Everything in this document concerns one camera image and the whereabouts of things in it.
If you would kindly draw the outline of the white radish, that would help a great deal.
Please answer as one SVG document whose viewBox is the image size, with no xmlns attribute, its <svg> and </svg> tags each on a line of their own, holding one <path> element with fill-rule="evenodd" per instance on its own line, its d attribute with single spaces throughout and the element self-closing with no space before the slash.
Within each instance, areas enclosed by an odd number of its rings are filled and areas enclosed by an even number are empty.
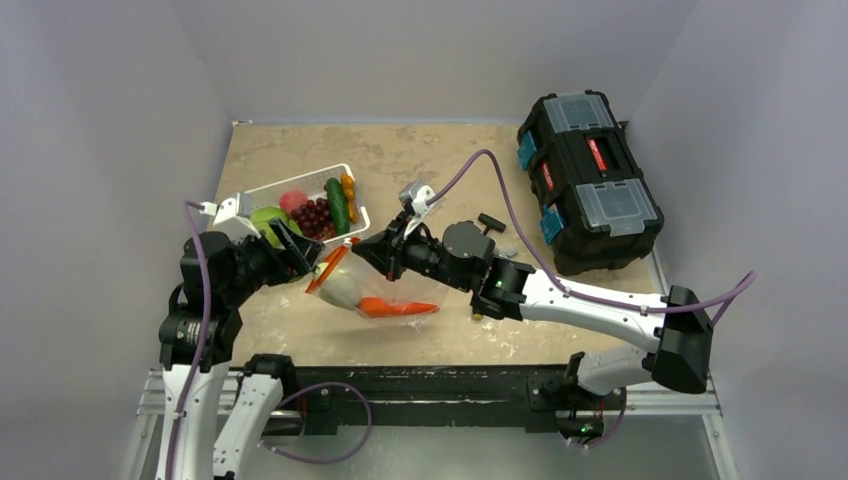
<svg viewBox="0 0 848 480">
<path fill-rule="evenodd" d="M 349 269 L 329 267 L 328 262 L 322 262 L 315 271 L 314 279 L 317 287 L 313 292 L 324 302 L 340 309 L 356 311 L 362 298 L 359 279 Z"/>
</svg>

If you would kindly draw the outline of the clear zip bag orange zipper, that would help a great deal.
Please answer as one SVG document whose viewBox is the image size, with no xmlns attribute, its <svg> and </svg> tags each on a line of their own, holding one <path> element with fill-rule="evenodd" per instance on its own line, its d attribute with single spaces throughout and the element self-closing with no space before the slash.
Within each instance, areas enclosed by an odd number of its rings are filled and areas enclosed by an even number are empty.
<svg viewBox="0 0 848 480">
<path fill-rule="evenodd" d="M 446 286 L 433 283 L 429 279 L 412 271 L 405 273 L 402 278 L 396 281 L 387 280 L 364 260 L 352 253 L 352 246 L 358 241 L 360 241 L 358 237 L 344 239 L 340 246 L 330 252 L 320 263 L 328 262 L 330 268 L 338 266 L 349 269 L 359 279 L 362 297 L 379 297 L 391 304 L 410 302 L 430 303 L 438 305 L 440 309 L 442 308 L 448 296 L 448 288 Z M 317 296 L 313 292 L 317 287 L 317 281 L 314 279 L 314 275 L 320 263 L 313 270 L 311 281 L 306 288 L 306 292 L 315 297 Z M 345 311 L 352 312 L 372 322 L 405 324 L 423 322 L 430 316 L 438 313 L 440 309 L 435 313 L 426 315 L 389 318 L 368 318 L 363 316 L 358 309 L 356 311 Z"/>
</svg>

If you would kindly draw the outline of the green cucumber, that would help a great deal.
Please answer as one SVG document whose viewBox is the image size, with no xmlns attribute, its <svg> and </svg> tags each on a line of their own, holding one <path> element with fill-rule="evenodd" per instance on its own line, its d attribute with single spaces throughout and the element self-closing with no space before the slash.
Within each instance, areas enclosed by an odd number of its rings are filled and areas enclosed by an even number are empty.
<svg viewBox="0 0 848 480">
<path fill-rule="evenodd" d="M 329 178 L 325 183 L 325 192 L 334 230 L 337 235 L 345 235 L 350 231 L 350 216 L 340 180 Z"/>
</svg>

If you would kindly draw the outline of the orange carrot with leaves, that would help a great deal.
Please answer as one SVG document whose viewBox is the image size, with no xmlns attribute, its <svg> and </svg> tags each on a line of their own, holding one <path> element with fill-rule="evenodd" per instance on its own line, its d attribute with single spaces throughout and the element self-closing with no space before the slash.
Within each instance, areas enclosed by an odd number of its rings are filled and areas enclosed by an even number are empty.
<svg viewBox="0 0 848 480">
<path fill-rule="evenodd" d="M 439 309 L 438 305 L 422 302 L 391 304 L 379 297 L 362 297 L 358 303 L 359 312 L 368 318 L 426 315 Z"/>
</svg>

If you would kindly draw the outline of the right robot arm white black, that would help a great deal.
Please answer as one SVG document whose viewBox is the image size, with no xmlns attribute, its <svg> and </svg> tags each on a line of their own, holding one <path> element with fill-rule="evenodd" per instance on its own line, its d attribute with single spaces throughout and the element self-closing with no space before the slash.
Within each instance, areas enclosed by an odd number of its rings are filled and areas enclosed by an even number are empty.
<svg viewBox="0 0 848 480">
<path fill-rule="evenodd" d="M 569 404 L 584 407 L 649 380 L 680 393 L 706 391 L 714 328 L 691 290 L 673 287 L 663 296 L 591 287 L 497 255 L 495 241 L 470 221 L 448 226 L 442 238 L 423 224 L 408 231 L 407 224 L 398 216 L 354 241 L 353 253 L 390 281 L 411 270 L 465 292 L 479 316 L 554 322 L 621 340 L 606 352 L 571 357 L 561 381 Z"/>
</svg>

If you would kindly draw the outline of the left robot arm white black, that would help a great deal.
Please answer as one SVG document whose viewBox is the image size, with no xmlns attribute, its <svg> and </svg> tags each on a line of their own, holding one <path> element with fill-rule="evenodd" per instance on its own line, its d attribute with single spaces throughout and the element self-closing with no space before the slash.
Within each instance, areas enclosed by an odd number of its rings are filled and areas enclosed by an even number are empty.
<svg viewBox="0 0 848 480">
<path fill-rule="evenodd" d="M 270 228 L 279 247 L 261 234 L 233 241 L 196 228 L 183 247 L 183 281 L 172 291 L 158 333 L 165 382 L 159 479 L 213 478 L 213 429 L 242 326 L 239 309 L 261 288 L 310 273 L 321 256 L 323 242 L 278 219 Z"/>
</svg>

